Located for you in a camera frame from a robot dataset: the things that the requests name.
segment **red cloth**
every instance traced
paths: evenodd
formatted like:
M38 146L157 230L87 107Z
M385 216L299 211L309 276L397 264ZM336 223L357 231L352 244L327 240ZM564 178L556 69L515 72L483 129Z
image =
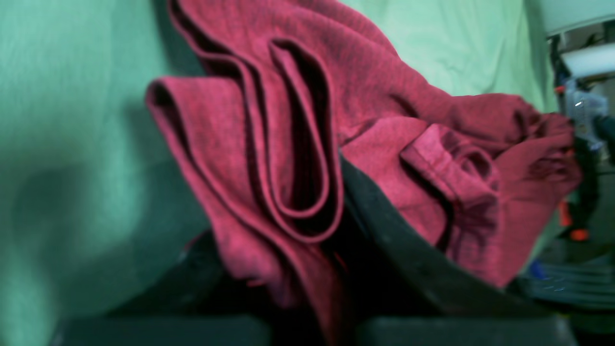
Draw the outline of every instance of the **red cloth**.
M513 95L448 95L336 1L175 0L170 12L208 77L153 82L151 113L228 271L282 307L306 299L330 344L343 290L319 242L343 209L340 148L430 243L452 222L447 255L497 286L579 181L564 117Z

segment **red towel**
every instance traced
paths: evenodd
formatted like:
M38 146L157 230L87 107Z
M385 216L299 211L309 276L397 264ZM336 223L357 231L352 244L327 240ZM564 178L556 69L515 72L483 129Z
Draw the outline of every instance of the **red towel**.
M452 223L446 254L497 286L579 181L564 117L514 95L448 95L336 1L174 0L170 12L208 76L153 82L149 109L228 271L282 307L309 303L330 344L343 290L319 243L343 209L340 149L430 243Z

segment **folded fabric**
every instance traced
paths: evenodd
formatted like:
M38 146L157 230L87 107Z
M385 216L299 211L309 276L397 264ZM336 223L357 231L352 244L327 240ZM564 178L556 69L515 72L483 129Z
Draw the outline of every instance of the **folded fabric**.
M448 95L341 3L169 9L208 77L161 78L147 103L222 261L281 307L311 305L330 344L344 294L319 243L343 211L340 149L421 236L497 286L579 181L564 117L514 95Z

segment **green fabric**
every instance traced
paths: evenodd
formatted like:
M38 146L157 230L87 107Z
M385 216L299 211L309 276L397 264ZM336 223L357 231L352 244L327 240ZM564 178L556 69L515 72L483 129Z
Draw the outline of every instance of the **green fabric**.
M555 109L522 0L346 2L432 84ZM199 73L164 1L0 1L0 345L122 302L207 227L143 105L155 77Z

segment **wrinkled fabric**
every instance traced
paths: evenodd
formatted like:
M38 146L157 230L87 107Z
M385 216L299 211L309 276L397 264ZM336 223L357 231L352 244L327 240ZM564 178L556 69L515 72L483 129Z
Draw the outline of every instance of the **wrinkled fabric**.
M564 117L514 95L448 95L336 1L169 8L209 77L154 81L149 109L229 272L281 307L309 303L330 344L344 295L319 243L343 210L339 149L421 236L446 236L447 256L496 286L579 181Z

